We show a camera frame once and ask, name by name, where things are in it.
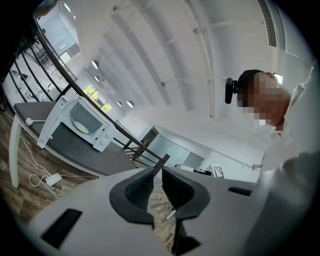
ear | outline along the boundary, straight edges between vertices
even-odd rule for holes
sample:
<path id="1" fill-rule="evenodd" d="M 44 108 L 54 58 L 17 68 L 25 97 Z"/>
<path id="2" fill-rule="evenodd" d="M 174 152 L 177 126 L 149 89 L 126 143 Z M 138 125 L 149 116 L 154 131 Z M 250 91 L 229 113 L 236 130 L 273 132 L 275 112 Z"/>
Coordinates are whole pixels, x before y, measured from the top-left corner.
<path id="1" fill-rule="evenodd" d="M 267 73 L 265 73 L 265 75 L 267 77 L 270 77 L 271 79 L 275 80 L 276 82 L 278 82 L 278 78 L 274 74 L 267 72 Z"/>

black rectangular slot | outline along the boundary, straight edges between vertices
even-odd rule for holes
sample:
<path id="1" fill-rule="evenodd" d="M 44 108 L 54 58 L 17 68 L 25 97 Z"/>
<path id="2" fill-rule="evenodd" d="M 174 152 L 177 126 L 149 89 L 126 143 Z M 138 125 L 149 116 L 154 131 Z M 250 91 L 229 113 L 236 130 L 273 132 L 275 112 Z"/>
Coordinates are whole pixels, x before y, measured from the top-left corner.
<path id="1" fill-rule="evenodd" d="M 43 240 L 55 248 L 59 248 L 70 230 L 78 221 L 82 212 L 75 209 L 67 209 L 41 236 Z"/>
<path id="2" fill-rule="evenodd" d="M 235 186 L 229 187 L 228 191 L 239 194 L 239 195 L 247 196 L 247 197 L 249 197 L 252 193 L 252 190 L 235 187 Z"/>

gray tabletop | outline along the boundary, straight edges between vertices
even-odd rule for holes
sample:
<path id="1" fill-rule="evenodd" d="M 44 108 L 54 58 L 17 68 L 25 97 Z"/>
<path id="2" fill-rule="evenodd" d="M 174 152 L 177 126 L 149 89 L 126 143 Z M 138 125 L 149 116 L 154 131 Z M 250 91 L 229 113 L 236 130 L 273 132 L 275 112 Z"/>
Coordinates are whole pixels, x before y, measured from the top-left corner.
<path id="1" fill-rule="evenodd" d="M 54 101 L 17 103 L 14 109 L 23 121 L 27 118 L 46 120 L 55 104 Z M 35 122 L 29 128 L 38 137 L 43 126 L 44 122 Z M 136 168 L 118 145 L 110 142 L 105 150 L 100 152 L 63 123 L 54 131 L 52 139 L 49 139 L 46 145 L 69 161 L 101 175 L 107 176 Z"/>

desk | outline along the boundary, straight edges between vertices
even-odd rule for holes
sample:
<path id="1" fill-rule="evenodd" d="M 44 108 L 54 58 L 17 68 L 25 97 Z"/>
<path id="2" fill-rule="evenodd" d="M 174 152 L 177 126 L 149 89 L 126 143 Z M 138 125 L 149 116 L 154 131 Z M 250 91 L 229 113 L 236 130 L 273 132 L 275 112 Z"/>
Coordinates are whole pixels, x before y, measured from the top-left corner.
<path id="1" fill-rule="evenodd" d="M 36 141 L 41 133 L 44 122 L 35 122 L 27 126 L 25 120 L 46 120 L 56 102 L 26 102 L 14 105 L 14 116 L 10 142 L 9 142 L 9 167 L 12 185 L 18 188 L 18 146 L 21 128 L 25 129 Z M 87 173 L 101 176 L 121 173 L 135 169 L 135 165 L 127 156 L 123 148 L 110 142 L 103 152 L 76 135 L 63 123 L 52 134 L 45 149 L 57 158 Z"/>

power adapter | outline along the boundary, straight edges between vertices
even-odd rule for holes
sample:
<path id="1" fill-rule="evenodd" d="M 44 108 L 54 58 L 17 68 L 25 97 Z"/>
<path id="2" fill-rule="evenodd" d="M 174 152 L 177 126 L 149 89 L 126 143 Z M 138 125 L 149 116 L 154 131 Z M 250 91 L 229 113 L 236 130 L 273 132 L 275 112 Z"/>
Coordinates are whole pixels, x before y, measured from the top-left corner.
<path id="1" fill-rule="evenodd" d="M 56 173 L 54 175 L 51 175 L 50 177 L 45 179 L 45 182 L 49 185 L 49 186 L 53 186 L 54 184 L 56 184 L 57 182 L 59 182 L 60 180 L 62 180 L 62 177 L 60 176 L 59 173 Z"/>

